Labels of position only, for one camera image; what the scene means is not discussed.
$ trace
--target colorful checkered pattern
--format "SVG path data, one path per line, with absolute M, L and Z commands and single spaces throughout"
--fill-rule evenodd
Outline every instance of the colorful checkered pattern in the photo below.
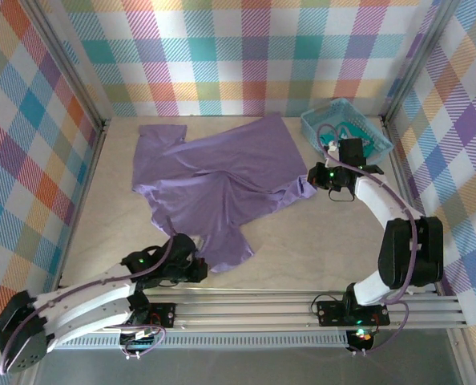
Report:
M 108 113 L 105 111 L 101 103 L 101 99 L 99 98 L 99 95 L 94 88 L 94 84 L 89 80 L 89 76 L 85 72 L 83 65 L 80 63 L 79 57 L 76 55 L 75 50 L 72 47 L 71 43 L 69 42 L 69 39 L 65 31 L 62 29 L 61 23 L 58 20 L 57 14 L 53 12 L 53 9 L 50 4 L 50 0 L 39 0 L 39 4 L 44 10 L 44 13 L 47 16 L 47 19 L 50 25 L 52 26 L 54 32 L 58 36 L 58 39 L 62 43 L 64 52 L 67 55 L 67 58 L 71 61 L 71 64 L 74 66 L 76 72 L 78 73 L 79 78 L 81 79 L 82 83 L 87 89 L 93 104 L 98 110 L 98 113 L 103 118 L 106 118 L 106 119 L 111 118 L 111 115 L 108 115 Z
M 0 0 L 0 312 L 50 289 L 94 140 L 18 0 Z
M 386 112 L 388 111 L 389 106 L 393 102 L 393 96 L 398 91 L 398 87 L 400 86 L 401 81 L 405 78 L 407 74 L 407 70 L 409 70 L 409 68 L 411 67 L 411 64 L 413 64 L 414 56 L 420 49 L 423 39 L 426 36 L 427 32 L 429 31 L 430 25 L 434 21 L 436 17 L 436 13 L 438 12 L 439 6 L 442 4 L 442 2 L 443 0 L 432 1 L 432 5 L 427 11 L 427 14 L 423 20 L 423 23 L 420 25 L 420 29 L 418 30 L 418 33 L 416 34 L 416 37 L 414 38 L 409 50 L 407 51 L 407 55 L 405 56 L 404 61 L 400 67 L 400 70 L 398 71 L 398 75 L 396 79 L 393 81 L 393 83 L 391 84 L 391 88 L 389 89 L 388 95 L 385 98 L 384 105 L 379 115 L 385 116 Z
M 439 3 L 61 1 L 117 116 L 298 116 L 337 97 L 376 115 Z
M 445 284 L 476 343 L 476 0 L 463 0 L 396 117 L 420 209 L 445 227 Z

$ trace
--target cable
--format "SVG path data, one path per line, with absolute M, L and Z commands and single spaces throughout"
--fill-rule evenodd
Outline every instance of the cable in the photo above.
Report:
M 382 347 L 385 347 L 387 344 L 391 343 L 399 334 L 400 332 L 402 331 L 402 329 L 405 327 L 406 323 L 407 323 L 407 320 L 409 319 L 409 305 L 407 305 L 407 302 L 404 302 L 404 301 L 400 301 L 398 303 L 401 303 L 404 307 L 405 307 L 405 316 L 404 316 L 404 319 L 402 320 L 400 326 L 398 327 L 398 329 L 393 333 L 391 334 L 391 336 L 386 339 L 383 343 L 381 343 L 379 346 L 376 346 L 372 349 L 370 349 L 368 352 L 369 353 L 374 353 L 376 351 L 379 351 Z M 358 351 L 360 352 L 359 349 L 357 349 L 356 347 L 354 346 L 351 346 L 349 345 L 351 349 L 354 349 L 355 351 Z
M 320 132 L 321 132 L 321 129 L 322 129 L 323 127 L 329 127 L 331 130 L 333 130 L 334 136 L 336 137 L 336 141 L 337 141 L 337 143 L 339 143 L 339 141 L 340 141 L 340 134 L 338 133 L 337 128 L 334 127 L 332 124 L 323 123 L 323 124 L 318 128 L 318 132 L 317 132 L 317 142 L 318 142 L 318 144 L 320 145 L 320 147 L 322 147 L 321 138 L 320 138 Z
M 161 325 L 138 325 L 138 326 L 134 326 L 134 327 L 146 327 L 148 329 L 149 328 L 156 328 L 156 329 L 158 329 L 159 331 L 162 332 L 161 337 L 157 341 L 155 341 L 155 343 L 152 346 L 148 347 L 144 351 L 140 351 L 140 352 L 137 352 L 135 354 L 137 359 L 140 358 L 143 355 L 146 355 L 150 351 L 153 351 L 160 343 L 162 343 L 164 341 L 165 337 L 167 336 L 167 331 Z M 124 348 L 122 349 L 123 353 L 127 356 L 127 359 L 129 359 L 129 357 L 133 356 L 133 354 L 130 353 L 130 351 L 127 349 L 127 347 L 129 347 L 134 342 L 135 342 L 135 340 L 126 342 L 126 345 L 124 345 Z
M 356 194 L 351 194 L 351 195 L 352 195 L 352 199 L 333 199 L 333 198 L 331 197 L 331 192 L 332 192 L 332 191 L 333 191 L 333 190 L 331 190 L 331 189 L 329 190 L 329 199 L 330 199 L 331 201 L 333 201 L 333 202 L 338 202 L 338 203 L 339 203 L 339 202 L 354 202 L 354 201 L 356 200 Z
M 316 316 L 318 316 L 318 313 L 315 312 L 313 310 L 313 306 L 315 305 L 315 302 L 317 301 L 317 299 L 323 295 L 326 295 L 327 297 L 330 297 L 332 298 L 334 301 L 336 302 L 339 302 L 335 297 L 333 297 L 331 294 L 325 294 L 325 293 L 322 293 L 322 294 L 318 294 L 314 299 L 313 299 L 313 302 L 311 302 L 311 305 L 309 306 L 309 310 L 311 311 L 311 313 L 315 314 Z
M 167 219 L 167 226 L 169 230 L 171 230 L 171 235 L 172 236 L 177 235 L 177 231 L 174 230 L 174 225 L 172 224 L 172 219 L 168 215 L 166 216 L 166 219 Z
M 145 253 L 149 253 L 150 251 L 154 250 L 159 250 L 161 249 L 161 247 L 159 246 L 149 246 L 149 247 L 146 247 L 145 249 L 143 249 L 142 251 L 145 252 Z
M 373 319 L 375 320 L 375 324 L 377 325 L 377 328 L 375 329 L 374 334 L 377 334 L 379 332 L 379 326 L 380 326 L 379 316 L 377 314 L 374 314 Z
M 153 317 L 156 317 L 159 321 L 159 324 L 161 325 L 161 317 L 157 313 L 151 313 L 151 325 L 155 325 L 155 323 L 152 323 Z
M 167 223 L 171 225 L 170 218 L 167 217 Z M 174 234 L 177 234 L 175 230 L 172 228 L 171 232 Z M 154 270 L 158 269 L 166 260 L 168 255 L 171 252 L 172 249 L 172 244 L 174 243 L 174 236 L 171 236 L 168 240 L 167 243 L 167 249 L 165 250 L 165 254 L 160 258 L 159 261 L 157 261 L 153 266 L 151 266 L 149 269 L 146 269 L 144 271 L 141 271 L 139 273 L 134 273 L 134 274 L 129 274 L 125 275 L 123 277 L 113 277 L 113 278 L 106 278 L 106 279 L 101 279 L 98 281 L 93 281 L 93 282 L 88 282 L 84 285 L 75 287 L 72 290 L 67 291 L 64 294 L 60 294 L 57 298 L 52 299 L 48 301 L 46 304 L 40 306 L 37 310 L 33 311 L 31 314 L 29 314 L 24 320 L 17 325 L 15 328 L 14 332 L 8 338 L 8 342 L 5 345 L 5 348 L 3 349 L 3 352 L 1 354 L 1 364 L 0 364 L 0 375 L 5 375 L 6 374 L 6 364 L 7 364 L 7 356 L 8 353 L 10 352 L 10 348 L 12 345 L 14 345 L 15 339 L 17 338 L 18 334 L 21 332 L 21 330 L 24 328 L 24 326 L 36 315 L 39 315 L 42 311 L 47 309 L 48 307 L 53 307 L 55 304 L 58 302 L 62 301 L 64 298 L 67 298 L 71 296 L 72 294 L 76 294 L 82 290 L 88 289 L 89 287 L 96 286 L 96 285 L 106 285 L 107 283 L 112 283 L 112 282 L 119 282 L 119 281 L 125 281 L 127 279 L 134 279 L 134 278 L 139 278 L 142 277 L 143 275 L 147 275 Z

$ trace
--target blue plastic basket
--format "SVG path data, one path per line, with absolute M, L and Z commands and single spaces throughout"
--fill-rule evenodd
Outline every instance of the blue plastic basket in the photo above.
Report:
M 337 127 L 341 123 L 350 123 L 362 130 L 372 138 L 373 150 L 367 158 L 368 164 L 381 162 L 391 150 L 393 145 L 387 140 L 382 132 L 364 115 L 362 115 L 347 99 L 335 99 L 325 107 L 314 108 L 301 115 L 302 134 L 309 143 L 323 155 L 318 146 L 317 131 L 324 124 L 331 124 Z M 329 133 L 331 128 L 323 127 L 321 135 Z

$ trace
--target purple shirt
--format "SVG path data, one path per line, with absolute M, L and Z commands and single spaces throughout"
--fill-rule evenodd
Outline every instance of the purple shirt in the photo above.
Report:
M 187 126 L 140 127 L 132 188 L 152 208 L 152 223 L 204 239 L 213 272 L 254 253 L 240 226 L 312 196 L 307 168 L 279 114 L 185 142 Z

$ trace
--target table surface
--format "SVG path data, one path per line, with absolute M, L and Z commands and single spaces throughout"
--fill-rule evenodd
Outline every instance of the table surface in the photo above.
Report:
M 146 200 L 131 191 L 132 160 L 141 124 L 186 124 L 187 140 L 215 135 L 249 123 L 250 117 L 114 118 L 63 271 L 62 285 L 100 274 L 130 252 L 162 245 L 167 236 L 151 223 Z M 284 118 L 306 166 L 321 156 L 301 134 L 298 118 Z M 380 121 L 373 119 L 380 127 Z M 396 187 L 388 159 L 380 166 Z M 256 251 L 242 265 L 210 273 L 200 284 L 183 287 L 344 290 L 377 268 L 383 229 L 359 200 L 332 202 L 319 191 L 308 200 L 242 226 Z

